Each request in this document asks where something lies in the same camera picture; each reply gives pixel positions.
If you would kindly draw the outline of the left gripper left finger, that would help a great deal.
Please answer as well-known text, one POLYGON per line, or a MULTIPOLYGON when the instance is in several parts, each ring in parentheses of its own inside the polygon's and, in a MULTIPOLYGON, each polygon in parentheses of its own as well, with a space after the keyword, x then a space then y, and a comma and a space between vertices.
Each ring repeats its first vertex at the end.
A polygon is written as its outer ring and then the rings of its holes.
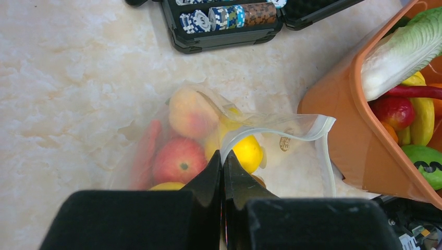
POLYGON ((83 190, 55 216, 41 249, 219 249, 220 153, 178 191, 83 190))

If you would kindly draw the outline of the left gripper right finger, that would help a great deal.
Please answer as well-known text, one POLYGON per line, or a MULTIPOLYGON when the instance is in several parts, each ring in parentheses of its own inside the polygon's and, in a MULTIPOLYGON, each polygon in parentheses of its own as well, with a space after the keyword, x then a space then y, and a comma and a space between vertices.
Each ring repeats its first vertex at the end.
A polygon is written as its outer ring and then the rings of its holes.
POLYGON ((400 249, 380 206, 362 198, 279 198, 240 166, 223 164, 228 249, 400 249))

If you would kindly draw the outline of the toy watermelon slice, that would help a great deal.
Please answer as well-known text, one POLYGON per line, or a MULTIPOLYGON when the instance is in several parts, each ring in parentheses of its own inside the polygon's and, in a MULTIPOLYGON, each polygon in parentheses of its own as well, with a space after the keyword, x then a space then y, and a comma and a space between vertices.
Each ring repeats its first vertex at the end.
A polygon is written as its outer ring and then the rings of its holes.
POLYGON ((162 124, 154 119, 145 129, 138 143, 130 175, 131 190, 147 190, 151 186, 151 168, 157 141, 162 133, 162 124))

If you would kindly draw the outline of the toy yellow lemon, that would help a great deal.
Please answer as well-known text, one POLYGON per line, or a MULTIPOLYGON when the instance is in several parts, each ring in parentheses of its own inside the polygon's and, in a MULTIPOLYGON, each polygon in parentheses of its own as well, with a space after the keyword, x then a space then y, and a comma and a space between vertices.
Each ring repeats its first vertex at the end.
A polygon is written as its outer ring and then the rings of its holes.
MULTIPOLYGON (((220 149, 226 133, 212 134, 207 138, 204 144, 205 157, 207 160, 212 158, 216 150, 220 149)), ((264 152, 257 139, 249 135, 240 140, 232 149, 243 169, 249 173, 254 173, 260 166, 264 152)))

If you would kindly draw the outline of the toy yellow bell pepper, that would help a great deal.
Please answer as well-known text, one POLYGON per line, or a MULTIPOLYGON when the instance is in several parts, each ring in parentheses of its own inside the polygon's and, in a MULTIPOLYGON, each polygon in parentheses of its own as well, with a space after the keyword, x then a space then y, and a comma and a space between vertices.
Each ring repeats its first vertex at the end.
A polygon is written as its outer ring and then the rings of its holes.
POLYGON ((181 182, 164 182, 153 186, 149 191, 177 191, 184 186, 185 184, 181 182))

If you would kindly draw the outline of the clear zip top bag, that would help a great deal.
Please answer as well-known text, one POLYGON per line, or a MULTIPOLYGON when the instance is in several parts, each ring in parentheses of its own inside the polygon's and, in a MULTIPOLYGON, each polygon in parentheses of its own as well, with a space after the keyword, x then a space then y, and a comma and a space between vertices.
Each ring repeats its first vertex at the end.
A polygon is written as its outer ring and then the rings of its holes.
MULTIPOLYGON (((335 177, 327 145, 328 134, 335 118, 324 115, 242 112, 233 102, 202 85, 186 84, 177 90, 183 88, 200 93, 218 114, 218 126, 210 135, 193 140, 204 149, 209 136, 226 133, 220 149, 216 150, 220 153, 221 163, 225 162, 229 153, 234 153, 232 149, 236 143, 253 135, 262 147, 264 157, 258 169, 250 175, 267 190, 279 197, 336 196, 335 177)), ((161 122, 162 133, 152 160, 151 186, 147 190, 157 185, 152 171, 158 151, 173 138, 188 138, 178 134, 169 124, 169 100, 177 90, 161 104, 150 120, 157 119, 161 122)), ((130 175, 143 133, 113 170, 107 184, 109 189, 131 190, 130 175)))

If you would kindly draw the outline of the toy peach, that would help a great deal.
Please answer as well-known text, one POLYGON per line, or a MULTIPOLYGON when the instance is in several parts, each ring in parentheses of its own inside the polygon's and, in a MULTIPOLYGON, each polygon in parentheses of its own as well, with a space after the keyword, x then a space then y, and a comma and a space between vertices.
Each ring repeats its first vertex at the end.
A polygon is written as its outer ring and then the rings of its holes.
POLYGON ((197 91, 183 88, 169 100, 169 124, 180 135, 203 139, 218 126, 219 116, 197 91))

